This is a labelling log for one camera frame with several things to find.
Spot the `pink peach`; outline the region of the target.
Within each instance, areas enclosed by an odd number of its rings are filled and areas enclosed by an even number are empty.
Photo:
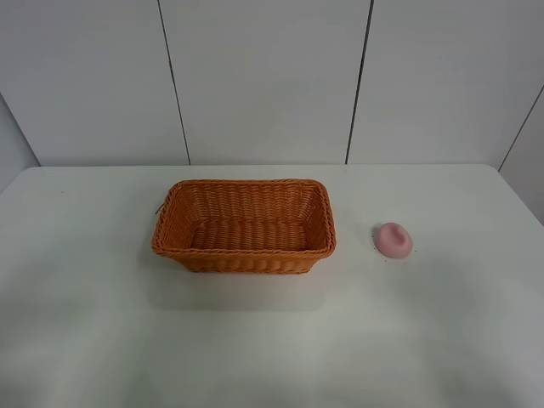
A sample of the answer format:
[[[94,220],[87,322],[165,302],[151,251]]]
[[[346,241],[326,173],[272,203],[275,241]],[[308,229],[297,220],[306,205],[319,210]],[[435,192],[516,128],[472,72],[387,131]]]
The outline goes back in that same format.
[[[412,252],[413,241],[410,234],[397,223],[385,223],[379,226],[373,240],[376,249],[387,258],[403,259]]]

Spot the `orange woven wicker basket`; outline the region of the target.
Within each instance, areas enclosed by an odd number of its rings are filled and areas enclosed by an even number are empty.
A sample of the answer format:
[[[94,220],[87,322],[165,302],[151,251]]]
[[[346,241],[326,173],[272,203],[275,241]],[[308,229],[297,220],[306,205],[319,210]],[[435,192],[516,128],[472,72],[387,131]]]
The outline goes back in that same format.
[[[155,254],[193,272],[296,275],[336,247],[326,187],[313,179],[194,179],[167,193]]]

